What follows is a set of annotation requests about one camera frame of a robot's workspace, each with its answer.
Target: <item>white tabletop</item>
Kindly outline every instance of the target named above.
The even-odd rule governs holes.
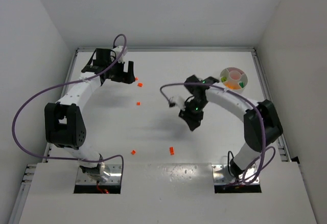
[[[90,56],[78,54],[72,80]],[[94,148],[125,158],[121,194],[73,194],[77,163],[50,160],[36,168],[20,223],[316,223],[297,164],[278,154],[260,176],[262,193],[215,194],[211,163],[226,163],[229,150],[239,151],[242,122],[208,104],[201,126],[190,132],[159,92],[163,84],[234,66],[249,79],[243,95],[263,100],[250,52],[129,52],[126,59],[139,80],[106,81],[82,112]],[[182,86],[165,91],[190,95]],[[51,155],[69,156],[56,147]]]

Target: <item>orange block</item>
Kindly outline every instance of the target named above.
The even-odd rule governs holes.
[[[169,151],[170,151],[170,155],[171,155],[171,156],[175,154],[175,152],[174,152],[174,147],[170,147],[170,148],[169,148]]]
[[[225,84],[225,86],[230,88],[230,89],[234,89],[231,85]]]

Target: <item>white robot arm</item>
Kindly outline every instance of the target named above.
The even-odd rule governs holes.
[[[180,96],[173,97],[170,100],[170,106],[177,105],[180,108],[179,116],[187,122],[191,131],[200,126],[201,120],[203,119],[203,109],[208,102],[223,107],[244,123],[245,144],[230,162],[232,177],[238,177],[262,152],[259,118],[248,103],[226,92],[226,90],[220,90],[209,86],[192,85],[192,83],[214,84],[215,86],[226,88],[219,82],[219,78],[217,77],[208,77],[201,80],[195,75],[192,75],[184,82],[184,86],[193,95],[193,98],[185,101]],[[264,100],[263,102],[248,100],[258,108],[263,117],[266,146],[268,146],[283,133],[283,128],[276,109],[269,100]]]
[[[101,164],[88,163],[83,160],[98,161],[102,159],[102,156],[91,147],[90,141],[86,139],[86,128],[81,111],[94,91],[101,87],[106,79],[133,83],[135,81],[133,62],[129,61],[128,72],[124,72],[125,62],[122,57],[103,75],[90,80],[87,78],[106,69],[122,49],[121,46],[113,50],[96,49],[80,74],[79,79],[84,81],[75,84],[65,96],[56,103],[48,103],[44,109],[46,140],[80,159],[79,164],[83,172],[94,179],[101,177]]]

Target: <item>round container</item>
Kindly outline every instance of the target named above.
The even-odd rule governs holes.
[[[242,93],[248,79],[244,71],[235,67],[228,67],[220,73],[219,80],[229,89],[236,93]]]

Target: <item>cable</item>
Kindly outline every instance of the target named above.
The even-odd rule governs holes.
[[[109,191],[107,190],[107,189],[101,189],[100,187],[99,187],[99,182],[97,182],[97,189],[101,192],[101,193],[109,193]]]
[[[188,101],[189,101],[189,99],[190,99],[190,98],[192,98],[192,97],[194,97],[194,95],[191,95],[191,96],[189,96],[189,97],[188,97],[188,98],[185,100],[185,102],[184,102],[184,103],[186,104],[186,102],[188,102]]]
[[[168,96],[162,91],[162,89],[164,87],[169,87],[169,86],[179,86],[179,85],[195,85],[195,86],[206,86],[206,87],[214,87],[220,90],[225,90],[223,87],[217,86],[217,85],[213,85],[213,84],[208,84],[208,83],[202,83],[202,82],[189,82],[189,83],[170,83],[170,84],[166,84],[160,87],[160,92],[161,94],[165,97],[165,99],[168,101],[168,103],[171,103],[171,101],[169,100]],[[237,98],[245,101],[246,103],[248,103],[253,110],[256,112],[257,116],[259,117],[259,122],[260,122],[260,127],[261,127],[261,137],[262,137],[262,152],[261,152],[261,159],[260,159],[260,163],[257,169],[257,172],[255,173],[255,177],[250,180],[249,182],[246,182],[246,185],[250,185],[253,182],[255,182],[255,180],[257,179],[257,177],[259,176],[262,168],[263,168],[263,163],[264,163],[264,159],[265,159],[265,152],[266,152],[266,134],[265,134],[265,125],[264,125],[264,121],[263,118],[260,114],[260,111],[258,110],[258,108],[248,99],[246,99],[245,97],[243,97],[242,95],[239,95],[233,91],[227,90],[227,92],[229,92],[231,95],[236,96]]]
[[[102,189],[99,187],[99,182],[97,182],[97,190],[101,193],[103,193]]]
[[[110,56],[111,56],[111,53],[114,53],[114,58],[117,59],[117,54],[114,50],[110,49]]]
[[[268,147],[266,148],[266,151],[268,151],[269,149],[272,149],[272,150],[273,150],[273,154],[272,154],[271,158],[269,159],[269,161],[268,161],[268,162],[267,162],[267,163],[262,167],[262,170],[265,169],[265,168],[266,168],[266,167],[271,163],[271,161],[274,159],[274,157],[275,157],[275,155],[276,155],[276,149],[275,149],[273,146],[268,146]],[[246,182],[248,179],[250,179],[250,178],[252,178],[253,176],[255,176],[255,174],[253,174],[253,175],[249,176],[248,178],[244,179],[247,170],[248,170],[249,168],[251,168],[252,165],[253,165],[253,164],[254,164],[254,163],[255,163],[259,158],[260,158],[260,157],[257,157],[256,159],[254,159],[254,160],[249,164],[249,166],[246,167],[246,169],[245,169],[244,172],[243,172],[243,177],[242,177],[242,179],[241,179],[240,181],[235,181],[235,182],[233,182],[233,183],[226,184],[226,185],[225,185],[225,188],[226,188],[226,187],[233,186],[233,185],[238,185],[238,184],[244,183],[244,182]]]
[[[228,153],[227,153],[227,170],[228,170],[228,173],[231,175],[231,176],[233,176],[233,177],[235,177],[233,174],[231,174],[231,172],[230,172],[230,167],[229,167],[229,162],[230,162],[230,160],[229,160],[229,154],[231,154],[231,159],[234,159],[234,154],[232,153],[232,151],[228,151]]]
[[[102,74],[106,73],[109,69],[111,69],[119,60],[120,58],[122,57],[123,53],[125,52],[125,49],[126,49],[126,45],[127,45],[127,38],[124,34],[119,34],[118,36],[116,36],[116,38],[114,39],[113,41],[113,44],[115,44],[115,42],[117,41],[117,39],[119,37],[123,37],[124,38],[124,45],[123,45],[123,49],[122,51],[118,54],[116,60],[114,62],[112,62],[106,69],[104,69],[103,71],[99,72],[98,74],[94,75],[94,76],[91,76],[91,77],[88,77],[88,78],[85,78],[85,80],[91,80],[93,78],[96,78],[96,77],[99,77],[101,76]],[[62,83],[62,84],[58,84],[58,85],[55,85],[55,86],[52,86],[52,87],[48,87],[38,93],[36,93],[35,95],[33,95],[31,98],[29,98],[17,111],[13,121],[12,121],[12,126],[11,126],[11,132],[12,132],[12,137],[16,143],[16,145],[25,153],[27,153],[28,155],[31,155],[31,156],[34,156],[36,158],[40,158],[40,159],[55,159],[55,160],[72,160],[72,161],[78,161],[79,159],[77,158],[62,158],[62,157],[58,157],[58,156],[43,156],[43,155],[38,155],[38,154],[35,154],[33,152],[30,152],[28,151],[27,149],[25,149],[21,144],[20,142],[18,141],[18,138],[16,136],[16,122],[17,122],[17,118],[19,116],[19,114],[21,113],[21,111],[24,109],[24,107],[29,104],[32,100],[34,100],[36,97],[38,97],[39,95],[47,92],[47,91],[50,91],[50,90],[53,90],[55,88],[58,88],[58,87],[63,87],[63,86],[66,86],[66,85],[70,85],[70,84],[76,84],[76,83],[80,83],[80,82],[83,82],[84,80],[76,80],[76,81],[71,81],[71,82],[66,82],[66,83]],[[87,163],[101,163],[101,162],[104,162],[104,161],[107,161],[107,160],[110,160],[110,159],[114,159],[114,158],[117,158],[117,157],[120,157],[122,159],[122,175],[121,175],[121,185],[122,185],[122,179],[123,179],[123,171],[124,171],[124,158],[122,155],[115,155],[115,156],[111,156],[109,158],[106,158],[106,159],[102,159],[102,160],[97,160],[97,161],[92,161],[92,160],[82,160],[83,162],[87,162]]]

